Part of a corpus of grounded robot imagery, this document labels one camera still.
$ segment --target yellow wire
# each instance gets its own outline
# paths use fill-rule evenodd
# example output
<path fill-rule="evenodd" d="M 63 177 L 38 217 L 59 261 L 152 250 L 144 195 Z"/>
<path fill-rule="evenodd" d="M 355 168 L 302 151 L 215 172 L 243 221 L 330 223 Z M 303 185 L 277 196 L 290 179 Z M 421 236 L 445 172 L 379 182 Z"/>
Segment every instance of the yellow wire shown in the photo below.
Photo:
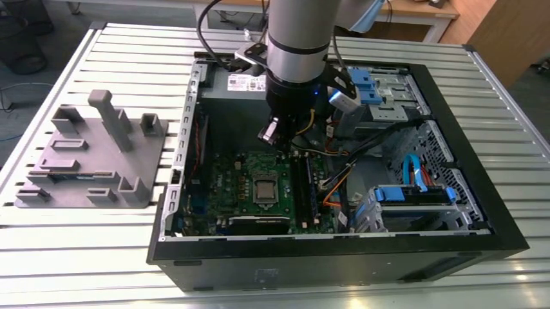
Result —
<path fill-rule="evenodd" d="M 305 132 L 306 132 L 306 131 L 311 128 L 314 118 L 315 118 L 315 110 L 314 110 L 314 109 L 311 109 L 311 118 L 310 118 L 310 123 L 307 124 L 307 127 L 305 127 L 302 130 L 299 130 L 299 131 L 297 132 L 297 135 L 301 135 L 302 133 L 305 133 Z"/>
<path fill-rule="evenodd" d="M 334 186 L 334 188 L 333 188 L 333 190 L 330 191 L 329 195 L 325 197 L 325 199 L 323 199 L 323 205 L 327 203 L 330 197 L 333 196 L 333 194 L 334 194 L 335 190 L 338 189 L 338 187 L 341 186 L 342 182 L 345 182 L 347 176 L 350 176 L 350 173 L 351 173 L 351 168 L 350 168 L 350 171 L 346 173 L 346 175 L 342 177 L 341 181 L 339 181 L 339 182 L 337 183 L 337 185 Z"/>

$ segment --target red wire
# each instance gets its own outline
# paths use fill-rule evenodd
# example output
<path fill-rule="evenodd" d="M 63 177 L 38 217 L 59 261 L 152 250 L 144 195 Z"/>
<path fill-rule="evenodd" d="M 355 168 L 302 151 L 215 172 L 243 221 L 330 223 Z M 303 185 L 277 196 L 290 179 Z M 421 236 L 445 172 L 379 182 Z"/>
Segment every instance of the red wire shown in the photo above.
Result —
<path fill-rule="evenodd" d="M 422 170 L 422 175 L 423 175 L 423 177 L 425 177 L 426 182 L 429 183 L 429 185 L 435 185 L 435 184 L 434 184 L 434 182 L 433 182 L 433 180 L 431 180 L 431 177 L 430 177 L 429 171 L 426 170 L 426 168 L 425 168 L 425 166 L 423 166 L 423 165 L 422 165 L 421 170 Z"/>

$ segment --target aluminum profile table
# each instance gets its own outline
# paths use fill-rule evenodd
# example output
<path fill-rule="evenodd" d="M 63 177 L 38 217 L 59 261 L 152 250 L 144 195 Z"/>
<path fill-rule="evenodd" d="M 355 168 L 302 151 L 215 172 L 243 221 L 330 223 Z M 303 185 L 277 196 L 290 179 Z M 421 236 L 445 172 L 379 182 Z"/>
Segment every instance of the aluminum profile table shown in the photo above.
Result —
<path fill-rule="evenodd" d="M 218 52 L 240 33 L 208 30 Z M 190 28 L 108 24 L 90 30 L 0 172 L 0 306 L 102 308 L 539 308 L 550 306 L 549 145 L 475 53 L 461 46 L 339 39 L 346 59 L 427 65 L 531 249 L 433 283 L 183 293 L 146 264 L 158 197 L 168 182 L 190 78 L 202 51 Z M 19 209 L 15 193 L 55 127 L 58 106 L 86 117 L 92 89 L 108 89 L 130 118 L 170 120 L 151 206 Z"/>

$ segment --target label sticker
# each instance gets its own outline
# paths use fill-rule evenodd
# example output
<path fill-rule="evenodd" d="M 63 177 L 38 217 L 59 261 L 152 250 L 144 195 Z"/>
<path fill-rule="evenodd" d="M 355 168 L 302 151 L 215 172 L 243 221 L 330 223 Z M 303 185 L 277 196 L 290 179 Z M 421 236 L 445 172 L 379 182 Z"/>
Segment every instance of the label sticker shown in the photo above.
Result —
<path fill-rule="evenodd" d="M 341 211 L 341 213 L 338 214 L 338 220 L 341 221 L 342 225 L 347 225 L 347 217 L 345 215 L 345 213 Z"/>
<path fill-rule="evenodd" d="M 266 91 L 266 75 L 254 77 L 247 74 L 231 74 L 227 80 L 228 91 Z"/>
<path fill-rule="evenodd" d="M 381 95 L 393 95 L 393 91 L 390 89 L 378 89 L 378 93 Z"/>
<path fill-rule="evenodd" d="M 327 126 L 327 137 L 334 137 L 334 127 Z"/>

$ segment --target blue tab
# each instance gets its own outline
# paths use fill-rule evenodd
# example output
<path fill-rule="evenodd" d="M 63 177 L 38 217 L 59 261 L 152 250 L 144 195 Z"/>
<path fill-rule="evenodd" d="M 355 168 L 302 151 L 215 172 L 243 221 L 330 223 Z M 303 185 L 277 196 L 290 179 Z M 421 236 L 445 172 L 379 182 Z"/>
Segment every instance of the blue tab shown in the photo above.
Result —
<path fill-rule="evenodd" d="M 405 201 L 403 189 L 399 187 L 383 187 L 381 190 L 385 193 L 387 201 Z"/>
<path fill-rule="evenodd" d="M 383 99 L 375 91 L 377 82 L 370 76 L 369 70 L 350 69 L 351 81 L 359 88 L 361 103 L 363 104 L 382 104 Z"/>
<path fill-rule="evenodd" d="M 451 203 L 457 202 L 457 191 L 454 190 L 454 188 L 447 187 L 445 191 L 447 191 L 447 196 Z"/>
<path fill-rule="evenodd" d="M 385 200 L 385 193 L 381 189 L 375 189 L 375 196 L 377 196 L 377 201 Z"/>

